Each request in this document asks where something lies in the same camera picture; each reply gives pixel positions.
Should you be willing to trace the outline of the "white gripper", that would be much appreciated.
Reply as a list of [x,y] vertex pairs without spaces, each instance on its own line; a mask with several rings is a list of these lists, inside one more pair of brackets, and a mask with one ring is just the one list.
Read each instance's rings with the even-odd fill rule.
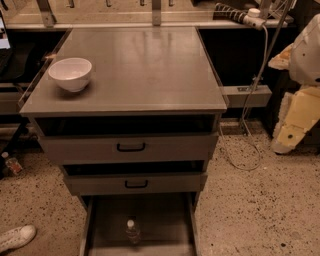
[[303,87],[294,94],[286,92],[273,131],[272,150],[278,154],[286,154],[295,149],[319,120],[319,88]]

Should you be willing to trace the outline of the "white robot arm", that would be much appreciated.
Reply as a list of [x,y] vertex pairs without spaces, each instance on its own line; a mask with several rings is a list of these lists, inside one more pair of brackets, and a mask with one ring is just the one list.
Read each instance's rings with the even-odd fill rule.
[[295,149],[320,120],[320,14],[316,14],[295,41],[273,57],[268,66],[288,70],[292,81],[301,85],[286,92],[280,104],[271,148],[286,154]]

